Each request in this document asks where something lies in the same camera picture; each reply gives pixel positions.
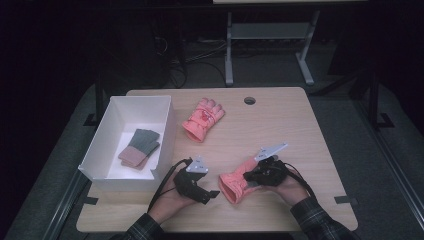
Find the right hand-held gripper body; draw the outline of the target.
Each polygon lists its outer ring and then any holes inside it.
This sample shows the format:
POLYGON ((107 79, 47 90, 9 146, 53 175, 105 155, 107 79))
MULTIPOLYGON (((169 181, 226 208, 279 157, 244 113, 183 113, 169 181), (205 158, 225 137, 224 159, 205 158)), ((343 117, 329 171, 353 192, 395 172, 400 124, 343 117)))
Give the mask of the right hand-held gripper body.
POLYGON ((284 163, 278 159, 277 153, 288 146, 282 143, 274 146, 261 147, 254 157, 258 165, 253 170, 261 172, 258 183, 263 186, 278 186, 287 176, 288 170, 284 163))

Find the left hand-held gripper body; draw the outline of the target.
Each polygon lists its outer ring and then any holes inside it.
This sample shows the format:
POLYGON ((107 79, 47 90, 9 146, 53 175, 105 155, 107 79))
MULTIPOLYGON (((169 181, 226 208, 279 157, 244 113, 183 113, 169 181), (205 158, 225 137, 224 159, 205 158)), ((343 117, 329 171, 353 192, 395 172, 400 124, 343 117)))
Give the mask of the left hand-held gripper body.
POLYGON ((177 192, 192 200, 208 200, 209 192, 197 185, 197 181, 207 173, 208 168, 201 156, 189 159, 189 164, 174 177, 177 192))

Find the pink glove with grey palm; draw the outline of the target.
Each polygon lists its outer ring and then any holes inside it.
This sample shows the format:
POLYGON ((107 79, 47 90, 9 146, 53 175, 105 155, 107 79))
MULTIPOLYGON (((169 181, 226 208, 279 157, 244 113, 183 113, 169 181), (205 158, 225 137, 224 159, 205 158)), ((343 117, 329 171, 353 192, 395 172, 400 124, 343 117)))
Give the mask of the pink glove with grey palm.
POLYGON ((244 173, 252 171, 257 165, 258 162, 254 157, 251 157, 233 172, 219 175, 219 188, 231 204, 238 204, 250 193, 261 189, 260 185, 249 185, 243 176, 244 173))

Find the white box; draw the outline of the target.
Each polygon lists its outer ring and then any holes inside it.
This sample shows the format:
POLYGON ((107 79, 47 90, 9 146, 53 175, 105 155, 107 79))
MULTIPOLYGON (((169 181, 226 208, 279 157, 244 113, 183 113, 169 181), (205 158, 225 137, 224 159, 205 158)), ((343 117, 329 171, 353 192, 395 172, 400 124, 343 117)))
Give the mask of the white box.
POLYGON ((169 96, 113 96, 78 169, 102 191, 154 191, 171 168, 176 128, 169 96), (142 170, 118 158, 138 129, 159 134, 142 170))

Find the person's right hand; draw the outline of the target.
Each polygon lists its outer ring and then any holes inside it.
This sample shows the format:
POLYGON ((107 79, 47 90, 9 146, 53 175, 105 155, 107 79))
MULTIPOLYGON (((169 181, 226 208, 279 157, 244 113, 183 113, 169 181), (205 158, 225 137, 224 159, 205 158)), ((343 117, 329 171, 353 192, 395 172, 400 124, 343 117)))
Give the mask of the person's right hand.
POLYGON ((278 186, 265 186, 264 189, 276 193, 289 206, 309 197, 307 190, 291 176, 287 176, 278 186))

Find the person's left hand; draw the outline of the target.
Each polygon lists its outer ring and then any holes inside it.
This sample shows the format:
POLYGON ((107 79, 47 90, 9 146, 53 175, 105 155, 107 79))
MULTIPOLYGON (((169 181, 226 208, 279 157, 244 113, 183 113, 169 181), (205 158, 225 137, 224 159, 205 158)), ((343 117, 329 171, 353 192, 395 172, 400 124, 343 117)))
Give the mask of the person's left hand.
POLYGON ((176 215, 180 210, 195 204, 195 201, 180 195, 175 190, 173 173, 167 183, 164 185, 163 191, 155 201, 147 214, 158 224, 162 224, 176 215))

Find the black metal stand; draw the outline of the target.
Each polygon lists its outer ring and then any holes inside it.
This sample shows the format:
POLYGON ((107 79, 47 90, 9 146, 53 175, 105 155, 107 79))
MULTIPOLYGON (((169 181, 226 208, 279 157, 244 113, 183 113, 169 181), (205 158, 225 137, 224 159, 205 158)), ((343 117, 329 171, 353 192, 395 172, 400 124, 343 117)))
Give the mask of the black metal stand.
POLYGON ((394 128, 394 123, 390 117, 378 110, 379 106, 379 79, 371 71, 369 77, 369 96, 368 96, 368 121, 371 127, 379 131, 381 128, 394 128))
POLYGON ((105 90, 105 81, 104 81, 104 73, 101 68, 98 68, 96 70, 96 78, 94 82, 94 88, 95 88, 95 112, 89 114, 86 117, 86 120, 84 122, 85 126, 93 126, 98 127, 104 112, 105 112, 105 100, 104 97, 106 96, 105 90))

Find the white-legged table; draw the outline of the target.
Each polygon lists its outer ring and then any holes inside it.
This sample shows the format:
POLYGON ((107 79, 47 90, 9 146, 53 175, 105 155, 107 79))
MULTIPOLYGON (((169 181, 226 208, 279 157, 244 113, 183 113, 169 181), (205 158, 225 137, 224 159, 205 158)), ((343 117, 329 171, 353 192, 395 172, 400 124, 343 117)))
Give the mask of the white-legged table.
POLYGON ((277 11, 281 8, 293 7, 295 12, 300 8, 310 7, 311 16, 303 22, 271 22, 271 23, 240 23, 233 21, 235 10, 227 13, 226 54, 225 54, 225 84, 234 84, 232 43, 234 40, 302 40, 303 47, 295 54, 296 61, 308 86, 315 81, 307 64, 307 54, 315 34, 320 14, 326 5, 364 3, 367 0, 213 0, 216 6, 247 7, 258 10, 260 7, 277 11))

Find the aluminium rail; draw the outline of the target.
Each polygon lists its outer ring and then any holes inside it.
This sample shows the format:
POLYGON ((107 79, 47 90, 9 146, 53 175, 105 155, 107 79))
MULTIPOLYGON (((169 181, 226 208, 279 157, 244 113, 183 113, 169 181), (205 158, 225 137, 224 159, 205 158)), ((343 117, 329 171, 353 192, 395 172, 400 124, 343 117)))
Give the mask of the aluminium rail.
POLYGON ((382 153, 383 158, 394 178, 394 181, 396 182, 397 188, 405 199, 410 212, 413 214, 416 222, 424 232, 424 202, 419 198, 403 169, 399 165, 395 154, 389 148, 389 145, 386 139, 383 137, 381 131, 370 123, 368 113, 364 105, 355 101, 354 106, 358 111, 362 121, 364 122, 368 132, 371 134, 380 152, 382 153))
POLYGON ((88 179, 79 170, 76 170, 56 207, 42 240, 58 239, 75 202, 79 199, 87 183, 88 179))

